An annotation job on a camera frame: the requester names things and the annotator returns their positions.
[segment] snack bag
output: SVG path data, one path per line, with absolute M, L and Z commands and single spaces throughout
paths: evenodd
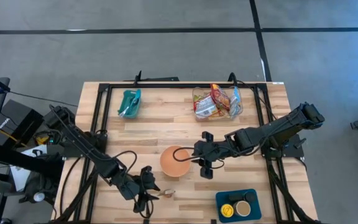
M 212 100 L 211 94 L 194 96 L 194 112 L 197 118 L 207 118 L 218 113 L 218 109 Z
M 238 87 L 234 87 L 233 95 L 230 97 L 230 118 L 234 119 L 241 111 L 241 96 Z
M 219 110 L 230 110 L 230 99 L 217 84 L 211 84 L 211 96 Z

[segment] yellow lid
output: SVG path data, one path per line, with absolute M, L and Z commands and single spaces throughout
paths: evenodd
M 230 204 L 224 204 L 221 207 L 221 213 L 224 217 L 230 218 L 234 214 L 234 208 Z

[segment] black box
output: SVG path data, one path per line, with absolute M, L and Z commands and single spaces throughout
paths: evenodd
M 29 142 L 42 122 L 41 114 L 14 100 L 9 100 L 0 114 L 0 129 L 24 144 Z M 12 149 L 16 144 L 0 131 L 0 146 Z

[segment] blue tray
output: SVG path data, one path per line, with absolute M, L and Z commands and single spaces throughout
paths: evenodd
M 229 200 L 229 194 L 242 194 L 245 195 L 247 192 L 253 192 L 256 196 L 256 200 L 249 205 L 251 206 L 251 213 L 246 217 L 241 217 L 239 215 L 234 214 L 230 218 L 226 218 L 221 214 L 221 207 L 222 205 L 228 203 L 233 205 L 232 202 Z M 229 222 L 239 222 L 239 221 L 249 221 L 249 220 L 260 220 L 262 218 L 262 212 L 260 211 L 258 196 L 254 189 L 247 189 L 247 190 L 232 190 L 228 192 L 218 192 L 215 196 L 216 199 L 216 208 L 219 214 L 219 221 L 222 223 L 229 223 Z

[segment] black metal frame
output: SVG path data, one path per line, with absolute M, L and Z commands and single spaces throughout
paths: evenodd
M 107 95 L 106 95 L 106 101 L 104 102 L 104 111 L 103 111 L 103 118 L 102 118 L 102 123 L 101 123 L 101 130 L 105 130 L 106 126 L 107 126 L 109 106 L 110 106 L 110 102 L 111 102 L 111 94 L 112 94 L 113 88 L 195 88 L 195 87 L 209 88 L 210 87 L 209 83 L 176 83 L 176 82 L 171 82 L 171 83 L 146 83 L 146 82 L 143 83 L 142 82 L 142 83 L 139 83 L 139 81 L 140 81 L 140 74 L 138 76 L 136 76 L 133 83 L 123 83 L 123 84 L 101 83 L 101 84 L 99 84 L 98 95 L 96 97 L 94 115 L 93 115 L 92 124 L 91 124 L 91 132 L 92 133 L 96 132 L 97 120 L 99 117 L 100 106 L 102 103 L 101 99 L 102 99 L 102 95 L 105 91 L 107 92 Z M 264 117 L 263 117 L 263 112 L 262 112 L 262 106 L 260 104 L 259 90 L 262 91 L 262 93 L 264 95 L 264 101 L 267 105 L 266 108 L 271 108 L 270 101 L 269 101 L 269 93 L 267 90 L 266 83 L 247 83 L 246 85 L 244 85 L 244 84 L 238 83 L 236 80 L 236 77 L 234 75 L 230 75 L 228 81 L 229 82 L 233 81 L 233 83 L 219 84 L 219 86 L 222 88 L 229 88 L 229 87 L 235 85 L 239 88 L 251 88 L 251 90 L 254 92 L 254 98 L 255 98 L 255 103 L 256 103 L 259 124 L 263 125 Z M 273 115 L 271 114 L 271 112 L 268 109 L 267 109 L 267 115 L 268 115 L 268 121 L 269 122 L 273 121 Z M 266 158 L 266 163 L 271 164 L 272 160 L 269 158 Z M 287 189 L 288 187 L 287 187 L 287 182 L 285 179 L 284 166 L 283 166 L 282 160 L 279 158 L 277 158 L 277 165 L 278 165 L 278 171 L 279 171 L 281 181 L 282 181 L 283 185 L 285 186 L 285 188 Z M 89 159 L 85 159 L 83 172 L 81 175 L 80 188 L 83 186 L 83 184 L 88 176 L 89 166 L 90 166 Z M 269 178 L 269 182 L 270 182 L 270 189 L 272 191 L 272 201 L 273 201 L 273 206 L 274 206 L 274 210 L 275 210 L 276 221 L 277 222 L 284 221 L 284 220 L 282 220 L 282 214 L 280 211 L 280 204 L 278 201 L 278 194 L 277 194 L 276 186 L 271 178 Z M 88 207 L 86 209 L 86 220 L 89 222 L 91 221 L 92 212 L 93 212 L 93 205 L 94 205 L 94 199 L 95 199 L 95 194 L 96 194 L 96 185 L 97 185 L 97 181 L 95 180 L 91 186 L 91 190 L 89 193 Z M 79 206 L 75 210 L 74 221 L 78 221 L 80 219 L 81 204 L 82 204 L 82 202 L 79 204 Z M 288 221 L 293 221 L 294 220 L 293 212 L 292 212 L 292 209 L 288 202 L 285 202 L 285 207 L 287 210 Z

